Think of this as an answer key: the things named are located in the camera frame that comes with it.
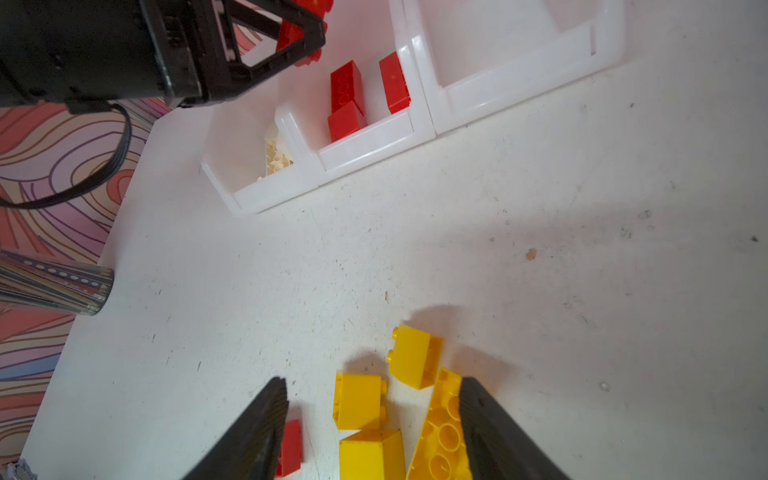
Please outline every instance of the yellow lego brick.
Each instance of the yellow lego brick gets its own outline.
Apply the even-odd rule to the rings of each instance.
[[[442,338],[401,325],[392,332],[395,349],[386,356],[389,372],[417,390],[435,385]]]
[[[462,420],[458,416],[461,387],[461,376],[440,369],[408,469],[408,480],[472,480]]]
[[[382,396],[386,382],[378,375],[336,373],[333,421],[339,430],[378,429],[386,421]]]
[[[399,430],[363,430],[339,443],[341,480],[405,480]]]

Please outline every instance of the table surface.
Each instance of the table surface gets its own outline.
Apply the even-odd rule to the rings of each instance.
[[[574,479],[765,478],[766,6],[627,15],[616,68],[252,217],[200,171],[210,109],[159,120],[25,446],[40,479],[180,478],[275,375],[294,478],[338,478],[335,371],[388,375],[402,321]],[[431,389],[388,378],[408,461]]]

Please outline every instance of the colorful rug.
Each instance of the colorful rug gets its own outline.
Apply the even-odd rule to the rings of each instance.
[[[121,102],[133,138],[122,170],[106,185],[45,210],[0,208],[0,247],[96,263],[131,181],[159,100]],[[0,109],[0,195],[15,202],[48,196],[86,178],[111,155],[119,114],[72,116],[62,105]],[[0,306],[0,464],[24,447],[74,317]]]

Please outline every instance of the plastic storage tray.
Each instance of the plastic storage tray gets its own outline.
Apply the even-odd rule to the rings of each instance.
[[[624,0],[335,0],[318,62],[214,107],[203,169],[236,216],[260,212],[624,53]],[[243,60],[273,53],[265,39]],[[397,51],[411,104],[390,114],[379,61]],[[354,60],[368,127],[331,143],[330,74]],[[293,164],[266,175],[274,121]]]
[[[437,133],[624,54],[624,0],[403,1]]]
[[[265,210],[435,137],[402,0],[335,0],[325,20],[328,32],[318,62],[291,67],[214,107],[203,169],[236,216]],[[274,48],[275,42],[266,40],[243,61],[262,58]],[[411,104],[390,114],[379,61],[394,51]],[[368,126],[331,143],[330,75],[350,60],[362,75]],[[266,176],[263,139],[272,120],[293,165]]]

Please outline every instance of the lego brick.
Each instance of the lego brick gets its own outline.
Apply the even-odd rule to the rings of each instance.
[[[458,413],[462,377],[440,369],[408,469],[408,480],[472,480]]]
[[[291,420],[283,431],[283,444],[277,459],[275,478],[282,478],[301,468],[301,421]]]
[[[366,118],[357,109],[355,102],[347,102],[328,117],[331,141],[338,141],[368,126]]]
[[[366,114],[366,105],[362,97],[362,77],[354,60],[331,74],[331,113],[338,111],[350,101],[355,102],[361,114]]]
[[[341,480],[405,480],[399,430],[363,430],[339,443]]]
[[[378,375],[336,374],[333,421],[339,430],[378,429],[386,421],[382,396],[386,382]]]
[[[406,77],[402,74],[402,66],[397,52],[387,55],[379,62],[384,82],[384,95],[389,111],[393,114],[407,108],[411,104]]]
[[[306,8],[320,18],[325,18],[326,13],[330,12],[331,8],[333,7],[333,0],[294,0],[294,3],[296,3],[298,6]],[[323,22],[323,25],[325,26],[325,30],[328,31],[328,24]],[[280,25],[280,34],[277,36],[277,47],[275,48],[275,51],[283,50],[285,47],[294,43],[296,40],[299,40],[303,36],[304,32],[301,28],[283,20],[283,23]],[[320,55],[322,53],[322,49],[314,51],[307,55],[305,58],[299,60],[295,65],[297,67],[302,65],[309,65],[313,61],[320,60]]]
[[[395,349],[390,350],[386,357],[389,372],[414,389],[435,385],[442,338],[400,325],[392,332],[392,339],[395,340]]]

